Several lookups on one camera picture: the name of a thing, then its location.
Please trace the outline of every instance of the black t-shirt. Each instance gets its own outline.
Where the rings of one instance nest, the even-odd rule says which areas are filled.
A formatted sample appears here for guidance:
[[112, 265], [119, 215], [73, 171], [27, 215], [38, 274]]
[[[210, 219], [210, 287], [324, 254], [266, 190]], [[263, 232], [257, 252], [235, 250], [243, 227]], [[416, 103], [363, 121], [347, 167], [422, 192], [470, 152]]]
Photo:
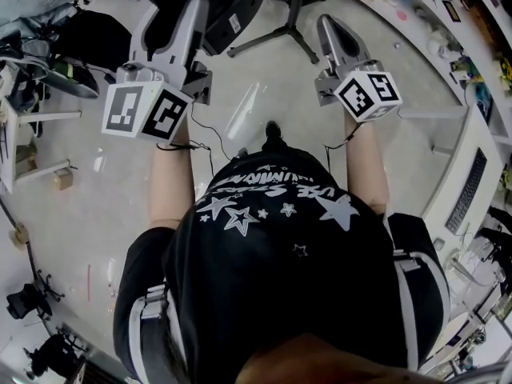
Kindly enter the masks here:
[[[232, 162], [176, 232], [152, 229], [135, 241], [114, 316], [116, 352], [132, 372], [131, 307], [164, 277], [192, 382], [234, 382], [258, 348], [302, 333], [407, 366], [394, 245], [382, 218], [306, 153]], [[440, 330], [442, 314], [430, 312], [427, 324]], [[421, 356], [436, 337], [418, 343]]]

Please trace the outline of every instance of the shelf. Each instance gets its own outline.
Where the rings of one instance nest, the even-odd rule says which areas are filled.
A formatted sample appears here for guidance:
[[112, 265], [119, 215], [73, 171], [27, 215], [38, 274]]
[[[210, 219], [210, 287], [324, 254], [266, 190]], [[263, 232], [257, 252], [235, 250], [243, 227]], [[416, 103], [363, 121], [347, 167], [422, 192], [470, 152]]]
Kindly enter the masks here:
[[469, 12], [461, 4], [460, 0], [452, 0], [451, 3], [461, 19], [460, 22], [454, 22], [443, 4], [445, 0], [421, 1], [452, 33], [477, 67], [502, 118], [506, 129], [506, 136], [508, 137], [507, 143], [512, 144], [512, 98], [503, 91], [500, 77], [494, 68], [492, 49], [483, 39]]
[[509, 43], [509, 47], [512, 49], [512, 18], [505, 11], [501, 3], [499, 3], [498, 7], [494, 7], [491, 0], [482, 0], [482, 3], [485, 4], [488, 11], [493, 16], [505, 36], [506, 41]]
[[[461, 104], [466, 104], [464, 100], [464, 90], [461, 88], [459, 82], [456, 82], [451, 77], [450, 63], [437, 55], [431, 54], [427, 49], [429, 41], [429, 33], [426, 29], [426, 24], [421, 20], [412, 7], [406, 4], [399, 4], [392, 6], [384, 0], [359, 0], [371, 8], [375, 13], [379, 14], [389, 24], [391, 24], [398, 32], [400, 32], [416, 49], [425, 57], [433, 68], [444, 78], [446, 84], [454, 92], [455, 97]], [[401, 20], [397, 16], [397, 11], [403, 11], [407, 15], [406, 20]]]

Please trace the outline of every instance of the floor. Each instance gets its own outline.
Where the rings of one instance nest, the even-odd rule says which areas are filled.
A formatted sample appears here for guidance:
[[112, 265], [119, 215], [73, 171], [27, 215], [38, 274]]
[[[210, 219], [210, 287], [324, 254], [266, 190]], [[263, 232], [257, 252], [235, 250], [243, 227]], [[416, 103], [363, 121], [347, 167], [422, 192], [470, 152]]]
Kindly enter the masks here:
[[[129, 30], [145, 13], [145, 0], [93, 0], [90, 10], [115, 16]], [[358, 32], [374, 58], [390, 71], [406, 106], [452, 106], [456, 104], [443, 80], [401, 35], [354, 0], [327, 0], [302, 10], [298, 28], [320, 53], [315, 22], [320, 14], [339, 17]], [[265, 1], [242, 43], [284, 24], [287, 8]], [[276, 120], [291, 146], [312, 153], [324, 165], [323, 144], [344, 139], [339, 105], [320, 108], [314, 79], [324, 62], [311, 65], [288, 37], [240, 54], [200, 59], [214, 71], [211, 105], [196, 106], [194, 116], [214, 126], [223, 136], [229, 156], [242, 146], [256, 150], [263, 140], [264, 124]], [[107, 352], [111, 342], [112, 313], [116, 287], [122, 274], [128, 246], [147, 225], [146, 193], [150, 156], [154, 147], [142, 140], [101, 134], [106, 83], [96, 73], [102, 96], [95, 101], [78, 100], [54, 92], [50, 106], [81, 109], [79, 120], [51, 122], [38, 141], [41, 158], [69, 158], [77, 167], [74, 185], [57, 191], [50, 177], [19, 186], [4, 199], [15, 217], [30, 230], [38, 267], [52, 273], [58, 290], [66, 294], [61, 314], [79, 333]], [[213, 150], [219, 170], [227, 163], [218, 138], [193, 122], [192, 139]], [[447, 159], [433, 155], [430, 145], [438, 131], [434, 121], [401, 120], [396, 115], [377, 122], [395, 211], [420, 214], [441, 177]], [[332, 173], [340, 186], [346, 184], [343, 150], [332, 153]], [[194, 180], [200, 196], [211, 180], [208, 153], [193, 155]]]

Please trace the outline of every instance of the keyboard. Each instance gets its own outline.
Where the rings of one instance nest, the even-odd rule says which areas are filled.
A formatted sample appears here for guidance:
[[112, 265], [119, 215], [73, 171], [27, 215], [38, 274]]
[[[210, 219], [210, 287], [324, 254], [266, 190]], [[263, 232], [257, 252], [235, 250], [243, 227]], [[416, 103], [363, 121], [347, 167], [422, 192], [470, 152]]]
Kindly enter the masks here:
[[478, 148], [477, 154], [474, 156], [473, 165], [470, 174], [467, 177], [464, 188], [455, 203], [454, 209], [451, 211], [445, 227], [452, 233], [456, 234], [460, 227], [466, 212], [470, 208], [474, 195], [477, 193], [478, 185], [482, 179], [483, 171], [486, 168], [487, 158], [482, 150]]

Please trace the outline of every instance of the white star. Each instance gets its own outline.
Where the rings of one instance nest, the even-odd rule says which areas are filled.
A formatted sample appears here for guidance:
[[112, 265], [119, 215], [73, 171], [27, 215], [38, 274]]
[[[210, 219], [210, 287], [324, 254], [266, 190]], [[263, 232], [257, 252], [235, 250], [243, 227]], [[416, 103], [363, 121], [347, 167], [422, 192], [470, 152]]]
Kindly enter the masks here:
[[205, 206], [204, 208], [196, 210], [196, 212], [208, 212], [211, 210], [211, 214], [214, 217], [214, 221], [217, 220], [218, 214], [221, 213], [222, 208], [226, 206], [236, 205], [236, 202], [230, 201], [231, 196], [227, 198], [217, 199], [215, 196], [211, 197], [211, 204]]
[[282, 204], [281, 213], [285, 214], [288, 218], [291, 216], [291, 214], [296, 214], [297, 211], [294, 209], [294, 205], [288, 205], [287, 203]]
[[275, 168], [275, 165], [264, 165], [264, 166], [260, 166], [259, 168], [257, 168], [256, 170], [270, 170], [270, 168]]
[[300, 258], [304, 258], [305, 256], [307, 256], [305, 246], [299, 246], [299, 245], [294, 245], [294, 246], [295, 246], [294, 252], [297, 254], [297, 256], [299, 256]]
[[329, 219], [334, 219], [345, 232], [350, 230], [350, 217], [353, 214], [359, 216], [358, 210], [350, 204], [350, 196], [347, 194], [341, 196], [336, 202], [320, 198], [319, 196], [317, 196], [315, 199], [326, 210], [320, 220], [326, 221]]
[[[231, 219], [228, 221], [226, 226], [224, 226], [224, 230], [236, 227], [244, 237], [247, 235], [247, 229], [249, 228], [249, 224], [253, 222], [259, 222], [259, 220], [249, 215], [249, 207], [241, 210], [226, 208], [226, 212], [230, 214]], [[243, 215], [243, 220], [241, 222], [238, 219], [238, 215], [240, 214]]]

